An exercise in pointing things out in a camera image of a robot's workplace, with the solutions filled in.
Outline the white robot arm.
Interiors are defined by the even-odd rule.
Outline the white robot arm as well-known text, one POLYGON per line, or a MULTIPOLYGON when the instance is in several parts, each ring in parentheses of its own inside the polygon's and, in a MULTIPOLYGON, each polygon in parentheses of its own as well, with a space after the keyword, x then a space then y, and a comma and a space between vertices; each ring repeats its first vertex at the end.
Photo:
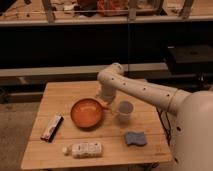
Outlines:
POLYGON ((124 76, 113 63, 97 74, 100 97, 111 103, 120 90, 176 116, 172 171, 213 171, 213 91, 187 92, 124 76))

